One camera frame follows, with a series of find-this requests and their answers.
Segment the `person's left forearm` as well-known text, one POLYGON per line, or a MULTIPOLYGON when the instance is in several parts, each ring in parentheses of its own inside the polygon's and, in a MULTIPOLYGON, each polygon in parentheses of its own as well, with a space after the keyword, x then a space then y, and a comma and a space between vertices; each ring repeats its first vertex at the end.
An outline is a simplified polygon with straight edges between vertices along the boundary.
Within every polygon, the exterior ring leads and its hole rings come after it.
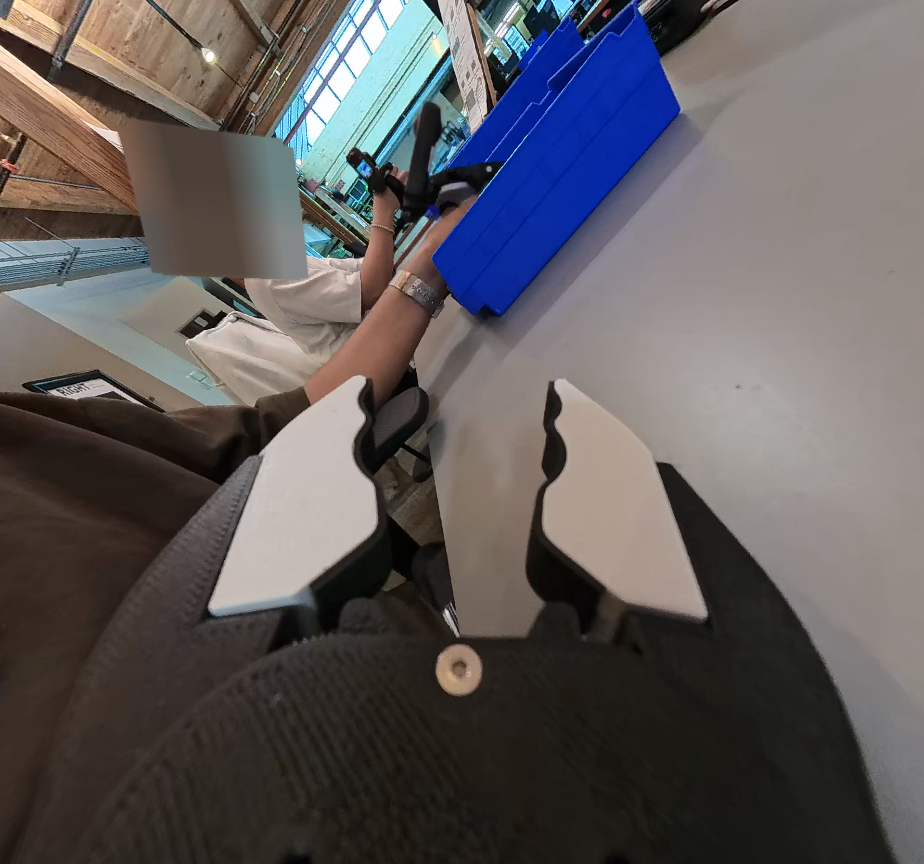
POLYGON ((355 377, 370 381, 375 408, 386 403, 408 369, 432 316, 413 298, 387 287, 352 337, 304 386, 317 404, 355 377))

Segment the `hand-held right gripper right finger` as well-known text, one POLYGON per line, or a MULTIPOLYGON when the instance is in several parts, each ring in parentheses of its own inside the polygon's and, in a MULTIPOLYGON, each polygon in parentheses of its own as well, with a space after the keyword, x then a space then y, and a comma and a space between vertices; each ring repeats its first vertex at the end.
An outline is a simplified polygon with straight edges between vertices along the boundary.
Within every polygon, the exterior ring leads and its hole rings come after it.
POLYGON ((703 626, 709 609, 646 444, 565 379, 549 382, 542 422, 532 590, 573 608, 585 639, 613 641, 629 614, 703 626))

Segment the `black framed sign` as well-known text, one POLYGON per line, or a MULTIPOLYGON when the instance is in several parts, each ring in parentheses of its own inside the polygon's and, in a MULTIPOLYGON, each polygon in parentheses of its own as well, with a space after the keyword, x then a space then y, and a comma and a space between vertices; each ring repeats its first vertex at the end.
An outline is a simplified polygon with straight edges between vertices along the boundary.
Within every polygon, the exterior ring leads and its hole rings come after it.
POLYGON ((23 383, 21 386, 24 390, 35 394, 71 399, 108 398, 129 401, 157 412, 165 412, 165 409, 157 405, 155 400, 142 396, 100 370, 40 378, 23 383))

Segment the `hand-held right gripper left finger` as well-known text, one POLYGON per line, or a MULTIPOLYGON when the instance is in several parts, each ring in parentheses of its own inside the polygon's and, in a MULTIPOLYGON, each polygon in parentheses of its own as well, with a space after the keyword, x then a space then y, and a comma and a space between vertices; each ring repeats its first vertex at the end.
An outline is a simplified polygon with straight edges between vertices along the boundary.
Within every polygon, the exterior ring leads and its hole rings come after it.
POLYGON ((216 618, 282 610, 304 634, 333 629, 351 600, 390 575, 372 452, 372 383, 355 376, 292 420, 263 450, 214 584, 216 618))

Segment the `blue bin with tag label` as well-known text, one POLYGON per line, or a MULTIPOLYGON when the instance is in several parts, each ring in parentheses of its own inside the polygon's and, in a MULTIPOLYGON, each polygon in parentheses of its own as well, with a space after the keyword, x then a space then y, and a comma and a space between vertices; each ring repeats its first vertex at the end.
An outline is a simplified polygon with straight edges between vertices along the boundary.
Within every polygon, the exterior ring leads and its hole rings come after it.
POLYGON ((577 24, 571 16, 539 45, 531 48, 532 57, 521 70, 512 86, 502 96, 479 128, 460 149, 450 169, 502 162, 501 143, 514 129, 521 128, 520 119, 528 112, 534 116, 534 104, 540 104, 549 93, 549 81, 583 47, 577 24))

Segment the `black battery charger case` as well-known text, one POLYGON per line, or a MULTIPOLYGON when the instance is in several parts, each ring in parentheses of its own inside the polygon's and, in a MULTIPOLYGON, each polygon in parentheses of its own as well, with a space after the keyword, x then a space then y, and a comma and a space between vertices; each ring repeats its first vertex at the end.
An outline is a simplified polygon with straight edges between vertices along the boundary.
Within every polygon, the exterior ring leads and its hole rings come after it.
POLYGON ((660 56, 688 39, 706 19, 703 8, 710 0, 653 0, 640 8, 660 56))

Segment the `grey desk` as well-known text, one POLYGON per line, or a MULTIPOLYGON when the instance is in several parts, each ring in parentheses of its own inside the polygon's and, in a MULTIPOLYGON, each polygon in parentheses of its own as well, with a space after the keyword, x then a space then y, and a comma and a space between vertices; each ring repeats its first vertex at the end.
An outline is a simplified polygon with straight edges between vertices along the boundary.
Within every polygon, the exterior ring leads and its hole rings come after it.
POLYGON ((922 862, 923 0, 740 0, 681 115, 512 307, 417 354, 461 630, 518 636, 547 385, 674 465, 824 657, 922 862))

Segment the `person's left hand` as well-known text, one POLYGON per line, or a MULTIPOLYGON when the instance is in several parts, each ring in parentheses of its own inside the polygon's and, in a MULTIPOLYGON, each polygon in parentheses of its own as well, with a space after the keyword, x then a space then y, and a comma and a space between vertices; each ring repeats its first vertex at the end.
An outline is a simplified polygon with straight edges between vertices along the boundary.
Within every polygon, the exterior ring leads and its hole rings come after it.
POLYGON ((433 262, 433 255, 477 200, 477 197, 471 197, 456 208, 446 211, 424 234, 421 244, 399 267, 399 270, 407 271, 420 278, 441 298, 446 298, 449 290, 443 275, 439 273, 433 262))

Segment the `blue plastic bin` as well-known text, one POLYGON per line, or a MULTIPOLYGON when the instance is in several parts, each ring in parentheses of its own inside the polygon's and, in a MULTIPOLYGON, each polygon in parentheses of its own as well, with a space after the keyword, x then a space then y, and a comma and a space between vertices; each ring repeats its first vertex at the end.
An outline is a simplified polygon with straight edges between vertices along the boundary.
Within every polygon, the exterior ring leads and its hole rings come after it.
POLYGON ((456 302, 503 315, 680 113, 639 0, 549 81, 500 172, 433 255, 456 302))

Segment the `silver wristwatch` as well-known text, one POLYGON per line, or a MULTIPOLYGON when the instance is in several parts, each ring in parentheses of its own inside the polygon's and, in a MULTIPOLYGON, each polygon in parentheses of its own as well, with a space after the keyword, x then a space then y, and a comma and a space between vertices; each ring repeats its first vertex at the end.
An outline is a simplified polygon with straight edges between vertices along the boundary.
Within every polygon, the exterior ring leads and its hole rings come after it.
POLYGON ((414 300, 432 319, 437 318, 444 308, 445 299, 439 291, 409 271, 398 270, 389 286, 414 300))

